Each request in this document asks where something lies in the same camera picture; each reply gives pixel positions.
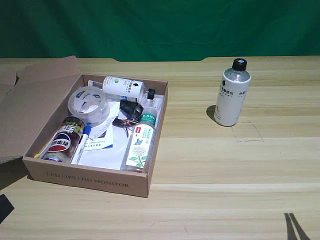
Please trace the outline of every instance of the red and blue label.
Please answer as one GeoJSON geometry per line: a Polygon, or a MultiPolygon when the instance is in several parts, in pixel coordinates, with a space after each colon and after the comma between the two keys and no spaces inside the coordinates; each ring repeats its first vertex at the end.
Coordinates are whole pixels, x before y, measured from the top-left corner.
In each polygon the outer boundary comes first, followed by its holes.
{"type": "Polygon", "coordinates": [[[71,145],[70,137],[65,133],[59,133],[51,143],[48,150],[50,153],[62,152],[67,150],[71,145]]]}

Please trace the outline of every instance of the white bottle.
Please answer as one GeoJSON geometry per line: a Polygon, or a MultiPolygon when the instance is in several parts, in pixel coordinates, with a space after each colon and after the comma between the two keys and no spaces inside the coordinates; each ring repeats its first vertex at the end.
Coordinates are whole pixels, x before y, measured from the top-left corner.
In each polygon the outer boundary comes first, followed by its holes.
{"type": "Polygon", "coordinates": [[[102,91],[106,93],[109,98],[117,98],[119,100],[128,100],[137,103],[141,103],[147,94],[147,89],[142,81],[115,76],[105,77],[102,91]]]}
{"type": "Polygon", "coordinates": [[[148,171],[156,135],[157,110],[154,108],[154,97],[155,91],[149,89],[147,99],[143,101],[141,120],[132,130],[120,170],[140,173],[148,171]]]}
{"type": "Polygon", "coordinates": [[[223,73],[213,116],[222,126],[230,127],[238,122],[251,81],[246,67],[247,61],[237,58],[232,67],[223,73]]]}

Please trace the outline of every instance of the wooden table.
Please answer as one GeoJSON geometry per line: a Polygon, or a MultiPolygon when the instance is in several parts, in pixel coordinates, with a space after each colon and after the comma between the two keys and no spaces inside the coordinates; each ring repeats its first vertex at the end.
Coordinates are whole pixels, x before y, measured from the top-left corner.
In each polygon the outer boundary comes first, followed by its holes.
{"type": "MultiPolygon", "coordinates": [[[[247,57],[241,117],[222,127],[210,106],[233,59],[79,59],[83,73],[169,82],[149,198],[32,181],[14,161],[0,165],[15,207],[0,239],[320,239],[320,57],[247,57]]],[[[0,59],[0,71],[40,61],[0,59]]]]}

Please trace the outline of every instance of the clear tape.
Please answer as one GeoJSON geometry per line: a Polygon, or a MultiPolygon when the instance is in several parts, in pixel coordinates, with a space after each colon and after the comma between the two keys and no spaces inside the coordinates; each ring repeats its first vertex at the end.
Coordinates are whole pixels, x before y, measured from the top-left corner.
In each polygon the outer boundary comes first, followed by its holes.
{"type": "Polygon", "coordinates": [[[76,90],[68,100],[70,113],[86,125],[103,123],[110,112],[106,94],[95,86],[85,86],[76,90]]]}

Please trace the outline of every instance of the box lid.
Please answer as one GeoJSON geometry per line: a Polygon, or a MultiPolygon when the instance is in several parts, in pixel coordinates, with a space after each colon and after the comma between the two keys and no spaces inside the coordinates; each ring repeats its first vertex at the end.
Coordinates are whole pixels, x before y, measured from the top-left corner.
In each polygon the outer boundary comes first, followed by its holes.
{"type": "Polygon", "coordinates": [[[28,152],[80,76],[75,56],[30,65],[21,72],[18,83],[0,101],[0,162],[28,152]]]}

